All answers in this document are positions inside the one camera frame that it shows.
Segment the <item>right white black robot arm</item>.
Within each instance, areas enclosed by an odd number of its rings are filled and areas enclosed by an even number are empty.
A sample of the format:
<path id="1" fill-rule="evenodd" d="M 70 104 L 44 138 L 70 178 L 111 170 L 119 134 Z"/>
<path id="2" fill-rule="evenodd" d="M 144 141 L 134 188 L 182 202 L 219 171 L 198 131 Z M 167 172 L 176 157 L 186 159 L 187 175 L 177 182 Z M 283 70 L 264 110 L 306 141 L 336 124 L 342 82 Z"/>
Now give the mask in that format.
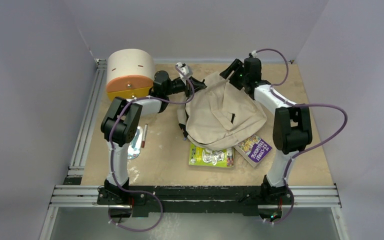
<path id="1" fill-rule="evenodd" d="M 244 61 L 235 59 L 220 76 L 274 116 L 272 139 L 276 154 L 260 190 L 260 198 L 272 204 L 291 193 L 288 179 L 294 160 L 313 140 L 310 110 L 298 107 L 264 80 L 262 63 L 257 57 L 251 56 Z"/>

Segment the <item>beige canvas student backpack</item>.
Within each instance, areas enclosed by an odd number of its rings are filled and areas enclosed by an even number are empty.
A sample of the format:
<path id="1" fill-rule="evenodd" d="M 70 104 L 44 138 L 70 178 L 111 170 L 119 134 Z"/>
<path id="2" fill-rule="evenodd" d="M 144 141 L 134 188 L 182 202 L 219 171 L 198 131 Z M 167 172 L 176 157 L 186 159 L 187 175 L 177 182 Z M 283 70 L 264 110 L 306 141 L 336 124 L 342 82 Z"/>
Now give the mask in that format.
<path id="1" fill-rule="evenodd" d="M 204 78 L 205 89 L 177 108 L 184 136 L 210 150 L 233 147 L 257 133 L 266 123 L 262 105 L 238 90 L 219 72 Z"/>

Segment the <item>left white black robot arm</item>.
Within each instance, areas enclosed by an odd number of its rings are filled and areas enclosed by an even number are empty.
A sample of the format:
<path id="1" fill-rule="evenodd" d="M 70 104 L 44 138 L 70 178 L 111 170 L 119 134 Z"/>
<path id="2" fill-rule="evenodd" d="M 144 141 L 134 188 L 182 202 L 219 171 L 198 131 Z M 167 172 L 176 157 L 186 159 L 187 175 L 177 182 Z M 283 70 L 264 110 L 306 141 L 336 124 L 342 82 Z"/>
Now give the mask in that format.
<path id="1" fill-rule="evenodd" d="M 179 77 L 170 79 L 166 71 L 154 75 L 153 86 L 144 97 L 126 99 L 115 97 L 100 125 L 108 146 L 109 173 L 103 186 L 98 188 L 99 205 L 144 204 L 147 197 L 154 197 L 145 189 L 130 189 L 128 176 L 128 148 L 134 139 L 141 116 L 163 112 L 171 103 L 170 95 L 184 93 L 184 105 L 195 94 L 205 89 L 205 82 L 195 79 L 191 73 L 181 70 Z"/>

